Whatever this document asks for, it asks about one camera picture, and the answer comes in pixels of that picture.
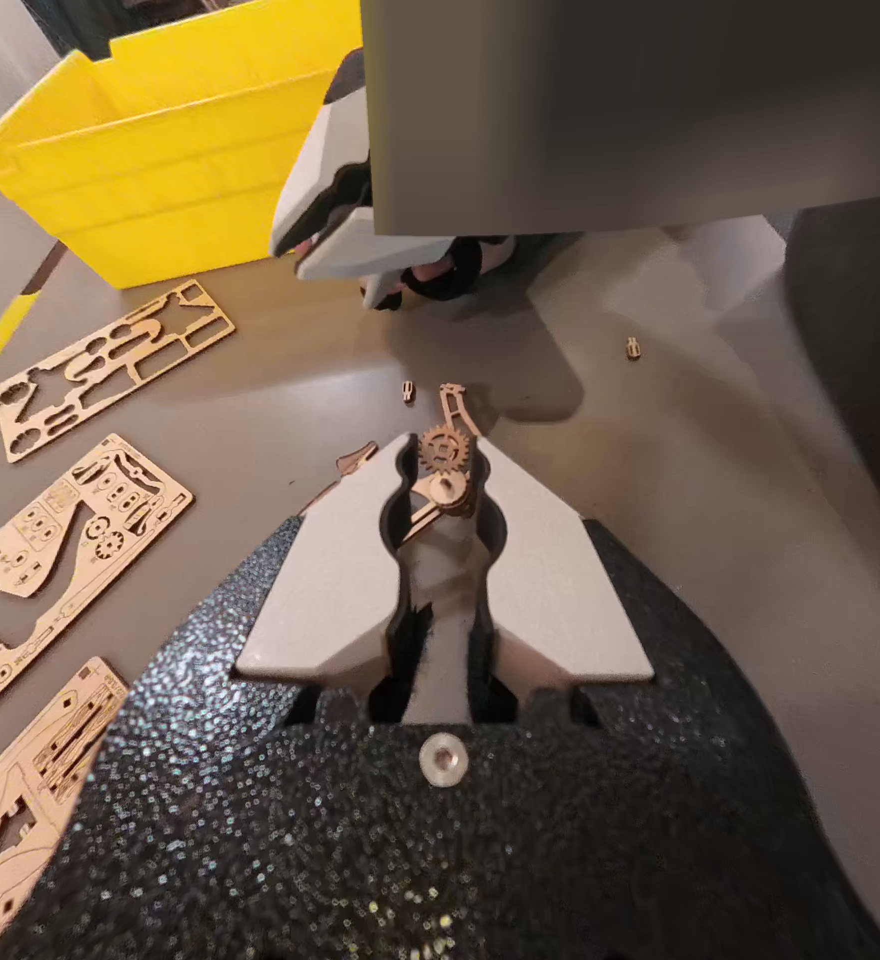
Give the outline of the wooden model frame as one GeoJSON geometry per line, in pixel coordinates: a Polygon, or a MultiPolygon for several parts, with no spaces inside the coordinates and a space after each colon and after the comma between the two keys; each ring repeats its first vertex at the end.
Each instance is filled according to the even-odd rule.
{"type": "Polygon", "coordinates": [[[419,459],[420,434],[401,434],[380,445],[372,440],[336,461],[337,479],[309,501],[298,515],[297,546],[328,559],[381,560],[419,538],[442,519],[468,520],[479,506],[490,472],[481,449],[483,433],[470,414],[467,390],[458,383],[439,389],[438,425],[457,427],[472,437],[470,472],[476,494],[469,518],[441,513],[426,496],[431,473],[419,459]]]}

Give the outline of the wooden parts sheet slotted strips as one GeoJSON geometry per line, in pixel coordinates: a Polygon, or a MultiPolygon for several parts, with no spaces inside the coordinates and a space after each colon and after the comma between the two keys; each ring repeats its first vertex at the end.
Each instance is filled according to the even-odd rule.
{"type": "Polygon", "coordinates": [[[0,755],[0,936],[59,846],[105,733],[128,695],[92,657],[0,755]]]}

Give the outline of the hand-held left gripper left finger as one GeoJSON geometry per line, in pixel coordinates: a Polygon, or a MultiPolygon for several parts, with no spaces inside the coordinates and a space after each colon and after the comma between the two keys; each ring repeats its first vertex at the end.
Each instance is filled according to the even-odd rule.
{"type": "Polygon", "coordinates": [[[243,679],[325,687],[410,684],[426,639],[399,558],[417,440],[400,434],[309,502],[235,663],[243,679]]]}

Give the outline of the person's right hand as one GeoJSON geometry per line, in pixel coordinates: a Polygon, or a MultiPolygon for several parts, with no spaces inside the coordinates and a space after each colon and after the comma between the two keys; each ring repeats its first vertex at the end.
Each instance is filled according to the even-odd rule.
{"type": "Polygon", "coordinates": [[[479,250],[480,260],[477,279],[505,265],[514,256],[517,248],[516,235],[459,237],[453,241],[444,256],[431,263],[412,268],[418,282],[432,282],[455,271],[455,254],[464,253],[468,247],[479,250]]]}

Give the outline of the emptied wooden parts sheet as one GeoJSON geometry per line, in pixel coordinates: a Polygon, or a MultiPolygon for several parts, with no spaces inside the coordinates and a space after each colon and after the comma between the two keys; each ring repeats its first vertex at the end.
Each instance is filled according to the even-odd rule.
{"type": "Polygon", "coordinates": [[[0,383],[0,432],[17,463],[230,337],[236,325],[194,279],[0,383]]]}

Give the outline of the yellow plastic bin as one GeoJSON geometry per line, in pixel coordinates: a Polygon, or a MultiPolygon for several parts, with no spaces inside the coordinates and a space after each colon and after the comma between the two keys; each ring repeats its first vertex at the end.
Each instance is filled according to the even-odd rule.
{"type": "Polygon", "coordinates": [[[0,193],[116,289],[269,255],[358,1],[248,2],[75,51],[0,118],[0,193]]]}

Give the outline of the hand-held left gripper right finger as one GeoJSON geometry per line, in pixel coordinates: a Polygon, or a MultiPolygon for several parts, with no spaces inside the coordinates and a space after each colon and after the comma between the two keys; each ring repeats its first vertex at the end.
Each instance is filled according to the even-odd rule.
{"type": "Polygon", "coordinates": [[[476,534],[481,676],[519,704],[539,690],[646,683],[654,667],[578,512],[487,438],[476,534]]]}

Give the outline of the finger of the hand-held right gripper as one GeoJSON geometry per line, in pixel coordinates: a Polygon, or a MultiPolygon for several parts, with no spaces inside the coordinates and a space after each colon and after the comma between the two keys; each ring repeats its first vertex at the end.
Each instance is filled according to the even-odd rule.
{"type": "Polygon", "coordinates": [[[345,181],[370,160],[367,91],[322,105],[279,194],[269,251],[279,258],[319,232],[345,181]]]}
{"type": "Polygon", "coordinates": [[[298,262],[304,282],[360,279],[404,270],[444,257],[453,236],[377,233],[374,209],[358,206],[298,262]]]}

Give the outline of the wooden gear axle assembly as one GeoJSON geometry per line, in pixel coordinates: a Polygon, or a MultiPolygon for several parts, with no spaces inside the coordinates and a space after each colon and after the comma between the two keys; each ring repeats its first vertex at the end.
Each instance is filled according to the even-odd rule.
{"type": "Polygon", "coordinates": [[[438,471],[425,480],[426,496],[442,514],[460,519],[472,517],[476,494],[469,471],[438,471]]]}

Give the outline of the wooden parts sheet curved cutout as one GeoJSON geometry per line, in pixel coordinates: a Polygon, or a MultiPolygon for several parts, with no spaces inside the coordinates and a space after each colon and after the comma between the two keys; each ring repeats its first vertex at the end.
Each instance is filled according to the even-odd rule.
{"type": "Polygon", "coordinates": [[[0,696],[194,501],[180,481],[110,434],[0,527],[0,593],[20,599],[46,586],[68,537],[79,536],[62,595],[24,642],[0,641],[0,696]]]}

